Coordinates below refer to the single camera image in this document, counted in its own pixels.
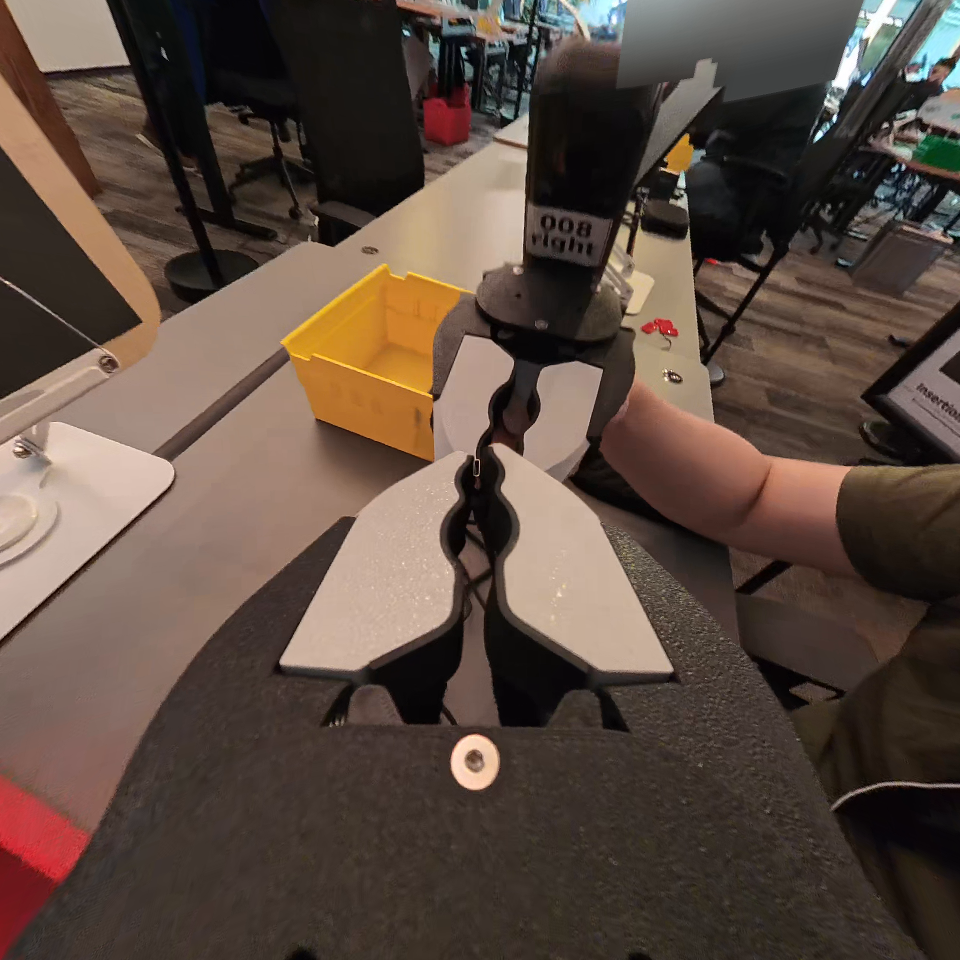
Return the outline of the black board on white stand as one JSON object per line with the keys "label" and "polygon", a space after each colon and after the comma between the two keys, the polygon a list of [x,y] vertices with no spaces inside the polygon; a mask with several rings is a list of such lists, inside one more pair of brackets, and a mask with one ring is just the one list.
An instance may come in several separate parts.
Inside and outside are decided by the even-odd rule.
{"label": "black board on white stand", "polygon": [[614,234],[614,245],[606,263],[603,286],[613,290],[624,317],[639,314],[652,291],[654,280],[637,270],[633,257],[640,232],[642,210],[651,185],[664,167],[671,150],[714,102],[722,99],[724,87],[712,78],[686,78],[664,96],[654,121],[627,207]]}

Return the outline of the white stand with black board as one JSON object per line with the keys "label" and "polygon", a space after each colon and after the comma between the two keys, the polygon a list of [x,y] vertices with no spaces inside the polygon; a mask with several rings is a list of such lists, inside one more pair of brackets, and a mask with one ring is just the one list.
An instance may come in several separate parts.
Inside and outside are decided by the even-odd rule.
{"label": "white stand with black board", "polygon": [[55,416],[145,358],[162,312],[153,287],[5,78],[1,142],[142,322],[1,396],[1,638],[7,638],[172,486],[171,462]]}

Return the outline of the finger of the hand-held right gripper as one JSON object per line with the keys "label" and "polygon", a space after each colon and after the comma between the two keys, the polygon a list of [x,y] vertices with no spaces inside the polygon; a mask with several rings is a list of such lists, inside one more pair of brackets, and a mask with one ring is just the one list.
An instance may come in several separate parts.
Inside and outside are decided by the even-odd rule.
{"label": "finger of the hand-held right gripper", "polygon": [[583,455],[603,371],[587,363],[517,363],[521,405],[537,401],[522,434],[523,455]]}
{"label": "finger of the hand-held right gripper", "polygon": [[442,453],[475,454],[492,430],[492,404],[513,376],[515,359],[493,340],[462,338],[442,387]]}

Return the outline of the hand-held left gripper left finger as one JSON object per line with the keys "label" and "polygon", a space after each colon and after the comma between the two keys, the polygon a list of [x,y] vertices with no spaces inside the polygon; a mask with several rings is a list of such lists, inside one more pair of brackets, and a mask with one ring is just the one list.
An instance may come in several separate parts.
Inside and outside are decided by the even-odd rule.
{"label": "hand-held left gripper left finger", "polygon": [[282,674],[382,687],[405,723],[442,723],[468,615],[460,553],[474,463],[451,453],[356,515],[279,658]]}

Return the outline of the black office chair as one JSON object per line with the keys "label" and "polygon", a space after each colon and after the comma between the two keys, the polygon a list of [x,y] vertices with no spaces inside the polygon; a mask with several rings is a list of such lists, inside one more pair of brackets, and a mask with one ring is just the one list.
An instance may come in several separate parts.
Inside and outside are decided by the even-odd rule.
{"label": "black office chair", "polygon": [[314,170],[319,243],[336,246],[426,185],[393,1],[270,2]]}
{"label": "black office chair", "polygon": [[243,162],[225,196],[235,204],[244,186],[274,178],[290,199],[288,215],[304,217],[296,184],[310,185],[306,133],[296,94],[265,12],[258,1],[173,1],[174,25],[204,106],[226,108],[244,126],[267,125],[270,153]]}

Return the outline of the small red bin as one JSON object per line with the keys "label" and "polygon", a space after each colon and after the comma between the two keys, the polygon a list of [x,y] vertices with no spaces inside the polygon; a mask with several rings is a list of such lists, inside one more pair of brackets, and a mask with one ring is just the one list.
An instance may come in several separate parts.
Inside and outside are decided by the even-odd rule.
{"label": "small red bin", "polygon": [[432,95],[422,103],[424,139],[443,147],[467,143],[473,125],[472,85],[456,86],[445,97]]}

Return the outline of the framed marker sign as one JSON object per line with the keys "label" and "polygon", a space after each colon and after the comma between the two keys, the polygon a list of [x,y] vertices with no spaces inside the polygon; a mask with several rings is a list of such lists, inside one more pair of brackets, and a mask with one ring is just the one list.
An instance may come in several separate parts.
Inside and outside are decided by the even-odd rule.
{"label": "framed marker sign", "polygon": [[909,466],[959,462],[959,305],[863,392],[878,415],[861,436],[889,459]]}

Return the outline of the person's right forearm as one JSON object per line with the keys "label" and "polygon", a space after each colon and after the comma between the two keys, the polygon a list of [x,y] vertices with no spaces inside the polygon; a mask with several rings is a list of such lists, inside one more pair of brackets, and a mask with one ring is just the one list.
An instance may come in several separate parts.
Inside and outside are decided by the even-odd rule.
{"label": "person's right forearm", "polygon": [[636,379],[601,438],[606,462],[668,520],[721,545],[854,578],[836,509],[848,466],[771,457]]}

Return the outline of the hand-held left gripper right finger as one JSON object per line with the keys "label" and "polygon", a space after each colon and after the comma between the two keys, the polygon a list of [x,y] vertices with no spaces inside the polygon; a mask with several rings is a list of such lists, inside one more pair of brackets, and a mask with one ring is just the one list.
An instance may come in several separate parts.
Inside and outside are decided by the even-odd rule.
{"label": "hand-held left gripper right finger", "polygon": [[500,722],[544,727],[585,690],[670,683],[675,669],[595,512],[509,447],[480,458],[490,567],[484,642]]}

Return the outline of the red plastic bin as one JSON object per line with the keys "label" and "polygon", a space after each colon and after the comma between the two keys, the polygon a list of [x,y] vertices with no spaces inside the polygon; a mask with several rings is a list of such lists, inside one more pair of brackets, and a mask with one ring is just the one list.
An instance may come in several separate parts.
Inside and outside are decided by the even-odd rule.
{"label": "red plastic bin", "polygon": [[1,777],[1,957],[73,871],[91,833]]}

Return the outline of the yellow plastic bin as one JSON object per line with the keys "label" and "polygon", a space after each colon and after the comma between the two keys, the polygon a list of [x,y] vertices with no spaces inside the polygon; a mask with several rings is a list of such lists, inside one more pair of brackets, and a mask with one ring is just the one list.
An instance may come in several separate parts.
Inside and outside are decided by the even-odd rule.
{"label": "yellow plastic bin", "polygon": [[380,265],[318,309],[281,342],[314,418],[431,462],[434,337],[466,294]]}

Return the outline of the grey waste bin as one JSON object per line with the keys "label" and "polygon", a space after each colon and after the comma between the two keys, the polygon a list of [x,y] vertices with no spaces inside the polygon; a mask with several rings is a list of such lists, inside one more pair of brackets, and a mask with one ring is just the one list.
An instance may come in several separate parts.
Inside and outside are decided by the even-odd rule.
{"label": "grey waste bin", "polygon": [[900,298],[953,248],[954,239],[942,230],[890,220],[867,242],[848,275],[855,287]]}

